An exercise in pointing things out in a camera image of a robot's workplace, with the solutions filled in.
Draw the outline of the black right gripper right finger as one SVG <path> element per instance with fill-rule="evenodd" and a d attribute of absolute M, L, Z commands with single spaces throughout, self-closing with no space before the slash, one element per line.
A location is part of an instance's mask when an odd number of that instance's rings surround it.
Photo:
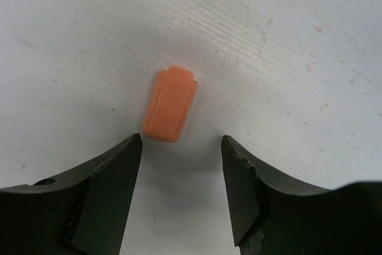
<path fill-rule="evenodd" d="M 380 254 L 381 183 L 334 190 L 293 178 L 235 139 L 221 141 L 233 240 L 241 254 Z"/>

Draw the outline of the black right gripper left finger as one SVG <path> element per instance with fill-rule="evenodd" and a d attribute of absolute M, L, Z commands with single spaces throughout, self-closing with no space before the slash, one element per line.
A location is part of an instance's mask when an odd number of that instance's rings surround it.
<path fill-rule="evenodd" d="M 139 134 L 33 185 L 1 189 L 2 254 L 119 254 L 142 153 Z"/>

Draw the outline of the orange highlighter cap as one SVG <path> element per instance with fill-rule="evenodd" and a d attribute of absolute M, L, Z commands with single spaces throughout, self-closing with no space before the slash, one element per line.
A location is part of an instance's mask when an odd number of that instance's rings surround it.
<path fill-rule="evenodd" d="M 179 66 L 160 70 L 143 121 L 145 135 L 160 142 L 176 142 L 197 90 L 198 82 L 190 70 Z"/>

